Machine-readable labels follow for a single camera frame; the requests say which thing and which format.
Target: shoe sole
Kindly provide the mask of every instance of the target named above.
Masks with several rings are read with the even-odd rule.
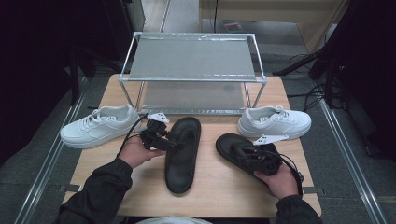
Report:
[[[289,138],[286,140],[299,138],[299,137],[303,136],[304,134],[306,134],[310,128],[311,128],[311,125],[309,125],[309,127],[306,130],[303,130],[300,133],[288,134]],[[244,129],[241,125],[241,120],[238,121],[238,132],[241,133],[242,135],[244,135],[245,137],[249,137],[249,138],[261,137],[263,134],[265,134],[265,133],[255,133],[255,132],[251,132],[251,131]]]
[[[137,130],[140,127],[140,124],[141,123],[139,122],[134,129]],[[68,147],[72,147],[72,148],[84,149],[84,148],[90,148],[90,147],[97,147],[97,146],[102,145],[103,143],[105,143],[107,141],[110,141],[113,138],[120,137],[122,135],[127,134],[131,130],[131,128],[132,127],[129,127],[127,129],[123,129],[123,130],[118,131],[116,133],[112,133],[112,134],[103,136],[102,138],[99,138],[99,139],[97,139],[97,140],[95,140],[93,142],[89,142],[89,143],[77,143],[77,144],[76,143],[69,143],[67,141],[64,141],[63,139],[62,139],[62,141],[64,142],[65,145],[67,145]]]

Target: black cable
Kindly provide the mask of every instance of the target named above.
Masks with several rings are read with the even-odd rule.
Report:
[[[213,32],[216,33],[216,20],[218,17],[218,4],[219,0],[216,0],[216,8],[215,8],[215,20],[214,20],[214,27],[213,27]]]
[[[147,118],[147,116],[148,116],[149,114],[146,114],[146,115],[144,115],[144,116],[142,116],[142,117],[140,117],[140,119],[138,119],[135,123],[134,123],[134,125],[132,125],[132,128],[129,130],[129,132],[126,134],[126,136],[125,136],[125,138],[124,138],[124,140],[123,140],[123,142],[122,142],[122,144],[121,144],[121,148],[120,148],[120,151],[119,151],[119,153],[117,154],[117,157],[120,155],[120,153],[122,152],[122,149],[125,147],[125,144],[126,144],[126,142],[128,141],[128,139],[130,139],[130,138],[132,138],[132,137],[135,137],[135,136],[138,136],[139,134],[136,134],[136,135],[133,135],[133,136],[129,136],[130,134],[131,134],[131,132],[134,130],[134,128],[136,127],[136,125],[140,122],[140,121],[142,121],[143,119],[146,119]]]
[[[303,185],[302,185],[302,183],[303,183],[303,180],[304,180],[304,176],[301,175],[301,173],[298,171],[297,166],[294,163],[294,161],[291,158],[289,158],[289,157],[287,157],[287,156],[285,156],[283,154],[276,154],[276,153],[274,153],[272,151],[265,151],[265,153],[271,154],[271,155],[279,158],[283,163],[285,163],[289,167],[289,169],[291,170],[291,173],[293,174],[294,179],[297,182],[298,193],[301,196],[303,196]]]

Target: white sneaker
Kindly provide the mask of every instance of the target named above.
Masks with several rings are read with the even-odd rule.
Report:
[[[103,106],[89,116],[67,124],[61,129],[64,144],[74,148],[96,147],[127,134],[139,119],[130,105]]]
[[[238,131],[245,137],[287,134],[289,139],[306,134],[311,118],[301,111],[284,110],[278,105],[249,108],[238,121]]]

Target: person's right hand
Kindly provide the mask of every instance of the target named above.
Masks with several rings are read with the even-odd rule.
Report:
[[[283,163],[274,175],[266,175],[260,171],[255,171],[254,175],[267,183],[274,196],[279,200],[290,195],[298,195],[296,180],[290,168]]]

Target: black jacket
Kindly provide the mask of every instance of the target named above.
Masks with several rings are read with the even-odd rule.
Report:
[[[125,192],[132,186],[132,168],[123,160],[97,168],[84,189],[64,203],[55,223],[111,223]],[[321,223],[315,210],[299,195],[280,200],[276,223]]]

